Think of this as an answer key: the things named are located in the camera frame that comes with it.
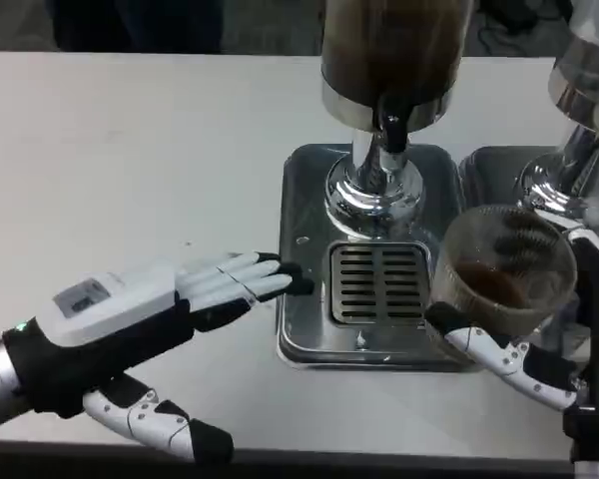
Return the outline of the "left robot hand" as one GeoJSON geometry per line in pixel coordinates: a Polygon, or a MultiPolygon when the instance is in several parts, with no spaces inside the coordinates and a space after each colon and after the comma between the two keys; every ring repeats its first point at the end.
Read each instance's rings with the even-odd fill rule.
{"type": "Polygon", "coordinates": [[[86,414],[165,453],[226,464],[234,454],[230,433],[191,417],[129,371],[258,304],[313,288],[299,265],[259,251],[201,267],[92,275],[2,333],[0,425],[29,411],[64,419],[86,414]]]}

